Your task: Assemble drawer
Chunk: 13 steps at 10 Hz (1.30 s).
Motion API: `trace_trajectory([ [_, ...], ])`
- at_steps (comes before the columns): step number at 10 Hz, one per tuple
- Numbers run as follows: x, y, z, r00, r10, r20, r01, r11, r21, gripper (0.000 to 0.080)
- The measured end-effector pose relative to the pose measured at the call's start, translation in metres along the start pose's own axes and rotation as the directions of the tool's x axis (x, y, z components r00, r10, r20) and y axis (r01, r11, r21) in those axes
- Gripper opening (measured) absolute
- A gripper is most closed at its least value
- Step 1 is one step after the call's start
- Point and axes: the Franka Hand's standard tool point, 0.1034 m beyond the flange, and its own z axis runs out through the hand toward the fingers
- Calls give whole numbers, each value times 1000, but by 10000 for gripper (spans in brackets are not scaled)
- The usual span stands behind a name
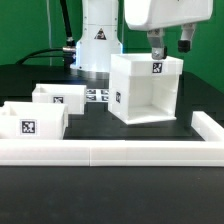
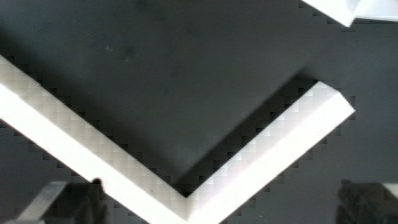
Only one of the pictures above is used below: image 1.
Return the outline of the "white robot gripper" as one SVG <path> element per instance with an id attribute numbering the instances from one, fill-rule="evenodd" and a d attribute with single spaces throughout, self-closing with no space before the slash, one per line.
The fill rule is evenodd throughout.
<path id="1" fill-rule="evenodd" d="M 131 30 L 148 31 L 152 58 L 162 60 L 167 57 L 162 28 L 182 25 L 178 51 L 189 52 L 196 30 L 195 23 L 211 18 L 213 0 L 124 0 L 124 11 Z"/>

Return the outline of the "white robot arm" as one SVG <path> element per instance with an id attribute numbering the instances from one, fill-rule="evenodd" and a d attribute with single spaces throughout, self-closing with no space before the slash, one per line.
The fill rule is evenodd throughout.
<path id="1" fill-rule="evenodd" d="M 70 68 L 92 77 L 106 77 L 113 54 L 123 51 L 118 40 L 119 0 L 82 0 L 82 36 Z M 180 26 L 178 50 L 188 52 L 196 24 L 211 18 L 213 0 L 124 0 L 124 19 L 131 30 L 145 31 L 152 57 L 167 57 L 163 36 L 167 27 Z"/>

